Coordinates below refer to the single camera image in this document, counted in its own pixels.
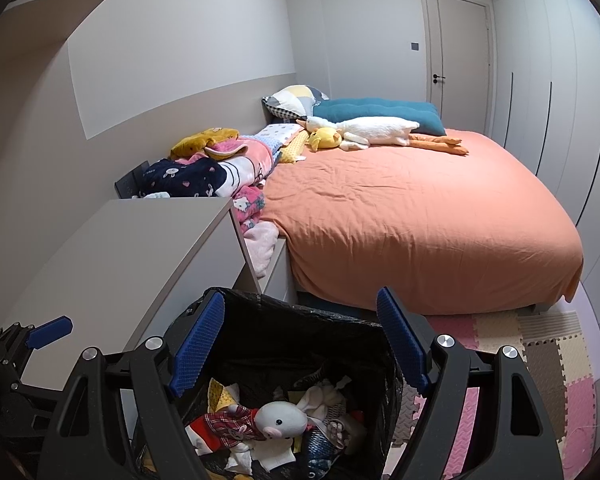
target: blue gripper pad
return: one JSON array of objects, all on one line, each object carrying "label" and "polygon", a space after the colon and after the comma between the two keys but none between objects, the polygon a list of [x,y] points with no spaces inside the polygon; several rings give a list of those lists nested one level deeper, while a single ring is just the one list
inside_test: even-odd
[{"label": "blue gripper pad", "polygon": [[27,335],[25,344],[31,350],[39,350],[61,337],[69,335],[74,329],[74,324],[67,316],[49,321],[38,328],[34,328]]},{"label": "blue gripper pad", "polygon": [[423,395],[430,386],[426,354],[388,288],[384,287],[378,292],[376,309],[404,379]]},{"label": "blue gripper pad", "polygon": [[173,361],[173,376],[169,388],[178,397],[196,384],[224,322],[224,298],[219,292],[214,293],[206,305],[203,304],[200,308],[204,310]]}]

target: orange bedsheet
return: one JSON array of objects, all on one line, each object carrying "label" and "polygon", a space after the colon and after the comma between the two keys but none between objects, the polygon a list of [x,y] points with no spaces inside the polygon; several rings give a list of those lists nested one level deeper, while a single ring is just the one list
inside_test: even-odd
[{"label": "orange bedsheet", "polygon": [[492,140],[448,134],[470,154],[305,150],[307,160],[276,168],[263,218],[286,237],[303,288],[374,310],[390,285],[420,314],[573,299],[582,244],[558,201]]}]

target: red plaid shirt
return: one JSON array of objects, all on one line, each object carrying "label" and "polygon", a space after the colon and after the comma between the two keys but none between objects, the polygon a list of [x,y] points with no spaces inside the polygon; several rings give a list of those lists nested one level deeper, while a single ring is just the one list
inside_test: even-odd
[{"label": "red plaid shirt", "polygon": [[239,404],[235,413],[205,413],[190,426],[212,451],[233,447],[243,440],[266,440],[253,421],[258,410]]}]

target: black trash bag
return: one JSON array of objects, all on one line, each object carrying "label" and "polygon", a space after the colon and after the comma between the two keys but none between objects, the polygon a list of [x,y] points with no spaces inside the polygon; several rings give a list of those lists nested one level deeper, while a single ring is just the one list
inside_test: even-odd
[{"label": "black trash bag", "polygon": [[[330,370],[336,370],[330,378],[333,384],[343,374],[352,379],[347,397],[364,413],[368,433],[360,451],[339,457],[325,479],[379,479],[400,412],[403,384],[380,324],[291,306],[261,294],[210,290],[224,297],[224,323],[195,387],[176,402],[183,426],[206,413],[211,378],[225,385],[237,383],[240,404],[259,408],[274,400],[277,387],[284,392],[297,390],[296,381],[328,363]],[[234,474],[224,470],[228,457],[229,451],[223,450],[200,459],[209,471],[232,478]],[[297,462],[271,472],[257,461],[252,467],[255,480],[310,480],[301,475]]]}]

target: metal screw cap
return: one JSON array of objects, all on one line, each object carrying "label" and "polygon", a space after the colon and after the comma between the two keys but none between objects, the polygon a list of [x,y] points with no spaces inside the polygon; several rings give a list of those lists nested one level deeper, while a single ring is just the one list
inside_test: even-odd
[{"label": "metal screw cap", "polygon": [[151,339],[147,339],[146,343],[144,343],[149,350],[157,350],[162,346],[162,338],[161,337],[152,337]]},{"label": "metal screw cap", "polygon": [[98,355],[97,348],[87,348],[84,352],[82,352],[82,358],[85,361],[91,361],[94,357]]},{"label": "metal screw cap", "polygon": [[437,341],[438,344],[444,348],[451,348],[456,344],[456,340],[447,334],[439,335]]},{"label": "metal screw cap", "polygon": [[515,359],[516,357],[518,357],[518,351],[515,348],[513,348],[513,346],[503,346],[502,353],[505,355],[505,357],[508,357],[509,359]]}]

